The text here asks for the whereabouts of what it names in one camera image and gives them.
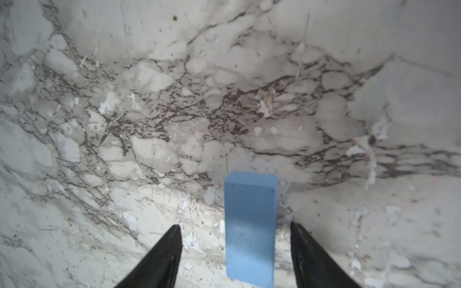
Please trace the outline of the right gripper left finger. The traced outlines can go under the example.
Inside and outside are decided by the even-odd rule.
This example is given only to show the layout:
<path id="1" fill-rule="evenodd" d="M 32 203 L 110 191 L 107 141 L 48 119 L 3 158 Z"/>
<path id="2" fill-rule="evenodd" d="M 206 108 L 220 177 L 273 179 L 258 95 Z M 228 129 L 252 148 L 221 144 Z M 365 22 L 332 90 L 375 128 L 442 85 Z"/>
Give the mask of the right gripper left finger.
<path id="1" fill-rule="evenodd" d="M 116 288 L 174 288 L 181 253 L 181 228 L 174 224 Z"/>

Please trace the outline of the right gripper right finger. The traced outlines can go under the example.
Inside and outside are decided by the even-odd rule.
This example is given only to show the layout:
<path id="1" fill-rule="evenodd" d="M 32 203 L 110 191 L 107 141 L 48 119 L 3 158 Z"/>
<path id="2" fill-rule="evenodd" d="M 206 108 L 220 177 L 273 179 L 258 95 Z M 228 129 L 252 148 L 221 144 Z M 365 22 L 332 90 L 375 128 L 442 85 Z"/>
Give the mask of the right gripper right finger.
<path id="1" fill-rule="evenodd" d="M 300 223 L 291 222 L 290 229 L 298 288 L 360 288 Z"/>

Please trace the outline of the blue block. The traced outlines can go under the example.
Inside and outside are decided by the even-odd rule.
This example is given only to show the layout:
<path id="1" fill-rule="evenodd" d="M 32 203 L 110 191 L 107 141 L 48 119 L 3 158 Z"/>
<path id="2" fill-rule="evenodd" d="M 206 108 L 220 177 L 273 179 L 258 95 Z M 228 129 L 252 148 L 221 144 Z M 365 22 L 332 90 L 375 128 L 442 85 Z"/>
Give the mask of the blue block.
<path id="1" fill-rule="evenodd" d="M 226 273 L 260 288 L 274 286 L 278 178 L 231 172 L 224 180 Z"/>

